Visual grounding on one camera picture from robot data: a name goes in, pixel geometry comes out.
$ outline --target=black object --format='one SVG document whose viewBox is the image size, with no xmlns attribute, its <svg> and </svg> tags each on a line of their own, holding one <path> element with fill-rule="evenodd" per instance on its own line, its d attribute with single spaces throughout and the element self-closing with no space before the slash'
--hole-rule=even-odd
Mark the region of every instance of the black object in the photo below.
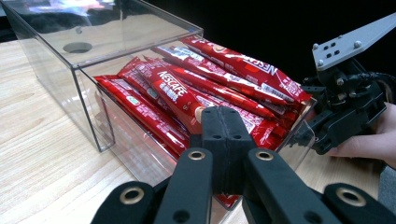
<svg viewBox="0 0 396 224">
<path fill-rule="evenodd" d="M 6 16 L 0 17 L 0 43 L 17 40 Z"/>
<path fill-rule="evenodd" d="M 370 131 L 386 109 L 384 91 L 377 83 L 381 78 L 351 58 L 304 80 L 303 89 L 318 100 L 317 115 L 308 125 L 316 137 L 312 148 L 319 155 L 353 135 Z"/>
<path fill-rule="evenodd" d="M 276 152 L 256 148 L 235 110 L 208 107 L 202 119 L 203 134 L 192 138 L 172 176 L 154 188 L 119 186 L 92 223 L 209 223 L 217 192 L 242 195 L 249 223 L 396 223 L 385 206 L 353 186 L 329 185 L 323 194 L 307 187 Z M 141 192 L 129 195 L 134 204 L 122 202 L 128 189 Z"/>
</svg>

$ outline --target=wooden table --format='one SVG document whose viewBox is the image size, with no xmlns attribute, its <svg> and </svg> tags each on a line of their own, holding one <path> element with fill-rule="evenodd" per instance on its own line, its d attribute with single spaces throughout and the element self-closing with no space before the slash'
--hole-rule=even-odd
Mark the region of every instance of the wooden table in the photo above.
<svg viewBox="0 0 396 224">
<path fill-rule="evenodd" d="M 90 223 L 106 196 L 134 177 L 99 153 L 35 78 L 18 41 L 0 44 L 0 223 Z M 296 170 L 319 192 L 335 182 L 377 197 L 376 161 L 308 152 Z M 221 222 L 246 223 L 238 205 Z"/>
</svg>

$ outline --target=finger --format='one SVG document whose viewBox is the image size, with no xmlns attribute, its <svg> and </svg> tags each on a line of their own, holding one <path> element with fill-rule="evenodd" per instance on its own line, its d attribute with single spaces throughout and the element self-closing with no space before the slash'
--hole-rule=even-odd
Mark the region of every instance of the finger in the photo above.
<svg viewBox="0 0 396 224">
<path fill-rule="evenodd" d="M 328 155 L 336 157 L 373 158 L 384 161 L 396 160 L 396 132 L 373 135 L 357 135 L 347 139 Z"/>
<path fill-rule="evenodd" d="M 375 126 L 377 133 L 393 132 L 396 129 L 396 105 L 386 103 L 387 109 L 379 117 Z"/>
</svg>

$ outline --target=metal bracket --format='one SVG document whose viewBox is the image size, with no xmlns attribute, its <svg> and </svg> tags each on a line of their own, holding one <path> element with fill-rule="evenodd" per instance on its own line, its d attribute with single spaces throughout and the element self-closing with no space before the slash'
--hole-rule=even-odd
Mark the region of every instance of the metal bracket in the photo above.
<svg viewBox="0 0 396 224">
<path fill-rule="evenodd" d="M 367 50 L 395 26 L 396 13 L 393 13 L 323 44 L 314 44 L 312 53 L 317 70 L 326 70 Z"/>
</svg>

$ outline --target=red coffee sachet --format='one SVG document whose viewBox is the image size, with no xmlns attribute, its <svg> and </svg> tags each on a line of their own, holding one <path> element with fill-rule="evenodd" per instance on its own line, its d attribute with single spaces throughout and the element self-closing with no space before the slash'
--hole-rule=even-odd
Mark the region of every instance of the red coffee sachet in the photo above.
<svg viewBox="0 0 396 224">
<path fill-rule="evenodd" d="M 300 117 L 299 111 L 290 105 L 274 105 L 268 104 L 267 102 L 259 103 L 264 105 L 268 110 L 272 111 L 279 118 L 279 124 L 288 130 L 291 129 L 297 118 Z"/>
<path fill-rule="evenodd" d="M 135 69 L 159 93 L 190 133 L 202 133 L 201 113 L 205 107 L 169 69 L 158 62 L 140 63 Z"/>
<path fill-rule="evenodd" d="M 259 104 L 258 102 L 246 97 L 246 95 L 239 93 L 238 91 L 234 91 L 206 77 L 201 77 L 189 70 L 186 70 L 174 64 L 167 63 L 165 61 L 162 61 L 161 59 L 148 58 L 148 60 L 152 60 L 152 61 L 157 60 L 158 62 L 162 62 L 163 65 L 169 68 L 174 75 L 176 75 L 178 78 L 180 78 L 180 80 L 183 81 L 183 83 L 189 86 L 193 86 L 194 88 L 200 91 L 216 96 L 233 105 L 237 105 L 250 113 L 257 114 L 264 118 L 268 118 L 268 119 L 276 118 L 273 112 L 271 112 L 263 105 Z"/>
<path fill-rule="evenodd" d="M 191 92 L 206 107 L 214 105 L 228 106 L 236 110 L 244 121 L 247 132 L 252 136 L 258 147 L 276 150 L 288 134 L 288 130 L 274 122 L 252 114 L 236 105 L 220 100 L 219 98 L 190 87 Z"/>
<path fill-rule="evenodd" d="M 103 98 L 99 94 L 95 94 L 96 102 L 98 104 L 103 103 Z M 139 127 L 144 128 L 144 132 L 136 132 L 135 130 L 131 129 L 129 123 L 125 122 L 123 119 L 120 118 L 119 114 L 116 113 L 115 111 L 111 109 L 107 109 L 104 106 L 100 106 L 101 110 L 98 114 L 95 115 L 95 119 L 100 122 L 99 129 L 106 131 L 106 133 L 112 133 L 114 134 L 114 140 L 117 142 L 118 149 L 114 151 L 114 153 L 117 156 L 121 156 L 120 158 L 122 161 L 127 160 L 127 162 L 133 162 L 138 160 L 138 156 L 136 156 L 134 153 L 131 153 L 130 148 L 134 147 L 136 140 L 137 142 L 139 141 L 144 141 L 145 144 L 147 143 L 147 139 L 153 138 L 155 141 L 155 144 L 158 144 L 163 148 L 172 158 L 176 159 L 179 157 L 175 153 L 175 151 L 167 146 L 161 138 L 159 138 L 155 133 L 151 132 L 149 128 L 145 127 L 142 122 L 140 122 L 138 119 L 135 119 L 135 122 Z M 121 108 L 123 108 L 124 111 L 128 111 L 123 105 L 120 105 Z"/>
<path fill-rule="evenodd" d="M 132 117 L 143 123 L 144 127 L 180 156 L 189 147 L 190 136 L 178 123 L 145 99 L 125 80 L 114 76 L 97 76 L 95 80 L 127 109 Z"/>
<path fill-rule="evenodd" d="M 239 91 L 252 99 L 263 100 L 277 105 L 285 105 L 287 103 L 277 95 L 241 77 L 228 73 L 204 56 L 187 48 L 172 46 L 170 48 L 155 47 L 152 50 L 161 54 L 166 62 L 183 67 L 200 76 L 207 77 L 223 86 Z"/>
<path fill-rule="evenodd" d="M 302 103 L 311 98 L 298 83 L 269 63 L 227 49 L 198 35 L 184 37 L 180 41 L 230 73 L 261 86 L 289 103 Z"/>
<path fill-rule="evenodd" d="M 147 81 L 140 75 L 140 73 L 134 69 L 139 63 L 142 63 L 138 57 L 132 58 L 127 63 L 129 70 L 125 69 L 125 65 L 119 72 L 118 76 L 123 78 L 126 82 L 136 88 L 142 95 L 149 99 L 152 103 L 160 107 L 164 112 L 169 114 L 171 117 L 175 117 L 175 113 L 169 107 L 169 105 L 163 100 L 163 98 L 156 92 Z"/>
</svg>

